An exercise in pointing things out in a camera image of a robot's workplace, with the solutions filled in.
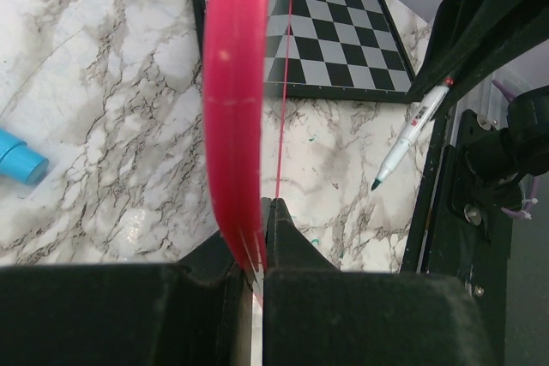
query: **thin red wire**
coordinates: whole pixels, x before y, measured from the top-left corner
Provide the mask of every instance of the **thin red wire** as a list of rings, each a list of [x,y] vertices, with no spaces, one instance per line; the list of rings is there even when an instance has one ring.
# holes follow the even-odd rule
[[[276,169],[276,192],[275,197],[280,197],[281,194],[281,176],[282,176],[282,142],[284,139],[284,122],[286,121],[286,92],[288,88],[288,62],[290,58],[290,40],[292,32],[292,6],[293,0],[290,0],[288,6],[288,29],[287,29],[287,44],[286,44],[286,61],[284,63],[284,86],[282,88],[282,113],[281,113],[281,135],[278,142],[278,165]]]

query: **blue plastic object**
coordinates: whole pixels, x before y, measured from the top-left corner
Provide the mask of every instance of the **blue plastic object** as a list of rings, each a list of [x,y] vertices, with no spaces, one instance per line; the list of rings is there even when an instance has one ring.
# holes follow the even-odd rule
[[[49,160],[27,147],[18,137],[0,129],[0,174],[25,184],[35,184],[45,175]]]

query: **chessboard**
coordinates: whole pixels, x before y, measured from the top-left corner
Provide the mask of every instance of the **chessboard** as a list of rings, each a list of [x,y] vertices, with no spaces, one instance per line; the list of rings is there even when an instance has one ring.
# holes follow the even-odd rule
[[[193,0],[197,32],[208,0]],[[265,85],[300,98],[414,101],[413,70],[384,0],[268,0]]]

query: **purple wire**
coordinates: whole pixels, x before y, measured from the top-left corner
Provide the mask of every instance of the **purple wire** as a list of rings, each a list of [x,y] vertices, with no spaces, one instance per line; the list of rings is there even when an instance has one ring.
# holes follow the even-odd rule
[[[505,87],[500,81],[492,81],[492,84],[501,92],[501,94],[507,99],[508,102],[511,102],[516,95],[512,93],[507,87]],[[534,176],[532,178],[532,187],[530,188],[530,195],[528,199],[534,199],[538,194],[538,188],[540,186],[540,177]],[[515,212],[514,210],[509,210],[505,207],[502,207],[501,210],[503,213],[507,214],[511,218],[514,219],[524,219],[527,214],[530,214],[530,210],[532,210],[532,206],[534,204],[529,201],[526,203],[526,205],[522,208],[520,212]]]

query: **purple cable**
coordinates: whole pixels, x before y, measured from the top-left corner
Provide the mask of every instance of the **purple cable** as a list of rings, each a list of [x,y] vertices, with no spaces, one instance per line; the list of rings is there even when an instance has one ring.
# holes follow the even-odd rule
[[[500,81],[492,81],[492,84],[501,92],[501,94],[507,99],[508,102],[511,102],[516,97],[516,95],[512,93],[507,87],[505,87]],[[525,199],[525,201],[527,201],[526,206],[524,206],[520,212],[515,212],[514,210],[509,210],[505,207],[502,207],[501,211],[513,219],[525,219],[526,217],[531,219],[530,210],[532,210],[532,206],[534,205],[532,200],[536,198],[535,196],[537,196],[538,194],[539,186],[540,177],[533,176],[532,187],[530,188],[530,195],[528,199]]]

